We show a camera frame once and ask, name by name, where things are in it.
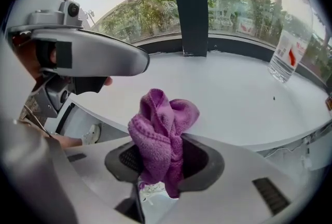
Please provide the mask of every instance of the black vent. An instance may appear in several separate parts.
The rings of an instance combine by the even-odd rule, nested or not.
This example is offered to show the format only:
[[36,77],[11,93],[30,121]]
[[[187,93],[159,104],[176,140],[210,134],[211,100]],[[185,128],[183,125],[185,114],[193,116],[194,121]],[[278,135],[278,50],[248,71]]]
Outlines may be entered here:
[[123,165],[138,173],[143,171],[143,160],[137,145],[133,145],[131,148],[122,152],[119,156],[119,160]]
[[254,180],[253,184],[273,215],[288,207],[289,201],[269,178]]
[[86,158],[87,156],[83,153],[78,153],[78,154],[74,154],[74,155],[71,155],[71,156],[68,156],[68,160],[69,162],[74,162],[76,160],[81,160],[81,159],[84,159]]
[[208,154],[193,143],[183,140],[183,177],[186,179],[205,168]]

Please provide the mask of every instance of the white machine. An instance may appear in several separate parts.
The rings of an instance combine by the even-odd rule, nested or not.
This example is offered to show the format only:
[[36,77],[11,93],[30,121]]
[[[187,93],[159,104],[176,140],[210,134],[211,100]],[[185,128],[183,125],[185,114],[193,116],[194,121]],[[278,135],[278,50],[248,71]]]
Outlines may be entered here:
[[[34,85],[12,52],[11,39],[20,33],[37,42],[43,81],[33,94],[46,117],[57,116],[70,92],[98,92],[107,76],[147,70],[144,50],[82,30],[78,10],[63,0],[14,3],[1,33],[1,61],[16,81],[1,71],[0,164],[46,223],[144,223],[137,187],[143,164],[129,137],[64,151],[55,139],[15,121]],[[54,48],[57,64],[48,59]],[[181,196],[160,223],[288,222],[312,194],[298,194],[290,177],[255,152],[190,134],[182,138]]]

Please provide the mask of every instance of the white surface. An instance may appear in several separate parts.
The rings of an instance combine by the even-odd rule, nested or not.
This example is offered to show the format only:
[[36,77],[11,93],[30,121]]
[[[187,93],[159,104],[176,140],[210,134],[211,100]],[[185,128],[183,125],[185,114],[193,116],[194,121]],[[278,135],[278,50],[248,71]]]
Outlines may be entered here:
[[149,198],[153,205],[148,201],[141,203],[146,224],[157,224],[159,220],[167,214],[178,199],[172,199],[166,191]]
[[309,145],[310,170],[318,170],[331,164],[332,131]]
[[[68,99],[60,110],[57,118],[47,119],[44,127],[49,133],[55,133],[64,112],[71,103],[72,101]],[[101,128],[101,135],[98,139],[98,143],[129,136],[128,133],[101,122],[98,118],[90,115],[79,107],[74,107],[71,110],[59,134],[72,138],[82,138],[84,134],[89,132],[89,129],[93,124],[97,124]]]
[[279,149],[276,152],[271,149],[264,151],[264,154],[262,154],[262,152],[260,154],[265,157],[269,153],[274,153],[266,159],[273,163],[281,172],[292,178],[296,183],[296,188],[301,189],[304,188],[306,184],[312,184],[312,182],[310,182],[311,172],[304,167],[303,161],[301,160],[301,157],[307,157],[307,145],[303,144],[300,139],[283,147],[284,149]]
[[127,131],[140,98],[151,88],[172,99],[187,99],[200,110],[187,133],[254,151],[285,145],[330,120],[326,92],[295,74],[281,84],[267,63],[235,54],[211,52],[207,58],[181,53],[151,56],[148,70],[135,77],[114,77],[100,93],[71,95],[79,107]]
[[[146,203],[148,202],[143,203],[144,213],[149,214],[146,218],[147,223],[155,223],[161,215],[163,217],[158,222],[160,224],[220,223],[221,219],[223,223],[262,223],[272,217],[266,203],[252,183],[253,180],[262,177],[268,177],[291,202],[299,194],[307,192],[298,188],[298,184],[290,177],[257,153],[204,137],[191,136],[191,138],[222,153],[225,168],[221,177],[203,191],[182,193],[179,200],[172,204],[169,203],[169,200],[156,201],[154,199],[156,196],[152,197],[155,206],[147,210]],[[128,183],[115,180],[114,176],[109,173],[104,165],[105,156],[112,149],[130,140],[129,137],[126,137],[100,144],[65,149],[67,156],[78,153],[86,155],[84,159],[72,162],[71,165],[84,183],[110,208],[114,208],[120,201],[128,197],[131,188],[128,187]],[[56,167],[57,171],[64,169],[66,166]],[[68,191],[65,188],[64,190],[69,195],[74,191]],[[79,193],[82,199],[85,193]]]
[[[117,181],[104,165],[106,153],[127,143],[128,140],[121,138],[112,141],[111,145],[94,144],[71,147],[66,149],[65,153],[57,141],[51,138],[46,138],[46,140],[49,144],[54,171],[75,211],[77,223],[136,223],[114,210],[124,197],[130,196],[131,184]],[[99,153],[93,151],[91,153],[91,149],[95,146],[100,146]],[[69,156],[82,152],[87,157],[69,163],[66,154]],[[86,161],[85,166],[81,165],[82,161]]]
[[27,25],[28,17],[37,10],[58,11],[63,0],[16,0],[8,18],[6,29]]

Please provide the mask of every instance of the green foliage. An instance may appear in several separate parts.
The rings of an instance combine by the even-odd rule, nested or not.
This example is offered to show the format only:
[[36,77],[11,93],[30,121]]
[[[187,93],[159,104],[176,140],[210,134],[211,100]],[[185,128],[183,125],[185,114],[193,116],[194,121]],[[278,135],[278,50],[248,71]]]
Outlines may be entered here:
[[164,9],[170,2],[176,5],[175,0],[137,0],[119,5],[102,21],[102,31],[129,42],[165,31],[179,31],[177,8]]
[[[210,32],[238,33],[238,17],[245,17],[255,24],[254,37],[272,46],[278,45],[284,26],[294,35],[311,35],[310,28],[271,0],[207,0],[207,4]],[[230,20],[232,26],[225,25],[225,20]],[[121,4],[102,21],[102,31],[131,43],[154,35],[180,32],[176,0],[137,0]],[[303,62],[316,66],[316,73],[326,79],[332,73],[328,57],[326,49],[312,36]]]

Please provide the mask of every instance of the white panel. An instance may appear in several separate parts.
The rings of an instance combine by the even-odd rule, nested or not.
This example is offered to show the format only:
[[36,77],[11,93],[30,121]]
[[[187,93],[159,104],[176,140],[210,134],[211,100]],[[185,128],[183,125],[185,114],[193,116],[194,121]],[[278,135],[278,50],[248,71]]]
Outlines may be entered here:
[[16,0],[10,12],[6,29],[12,26],[27,25],[30,13],[37,10],[58,11],[63,0]]
[[201,115],[188,133],[254,151],[293,142],[330,120],[324,90],[298,74],[283,85],[271,77],[267,65],[220,52],[208,53],[207,58],[156,54],[145,73],[114,77],[99,94],[88,92],[71,99],[98,119],[127,131],[140,98],[159,88],[170,100],[187,99],[199,108]]
[[332,131],[309,144],[310,170],[317,170],[331,164]]
[[19,119],[36,81],[0,34],[0,117]]
[[[49,133],[51,134],[55,133],[59,125],[59,122],[63,117],[63,114],[66,112],[68,106],[70,106],[71,103],[72,100],[68,99],[61,108],[57,118],[47,119],[44,127]],[[78,106],[75,106],[71,110],[70,114],[66,118],[62,130],[60,131],[60,134],[72,138],[82,138],[82,136],[90,130],[90,127],[93,124],[98,124],[99,127],[101,128],[101,134],[98,143],[128,136],[128,133],[118,130],[114,127],[111,127],[110,125],[102,122],[96,117],[93,117],[91,114],[82,110]]]

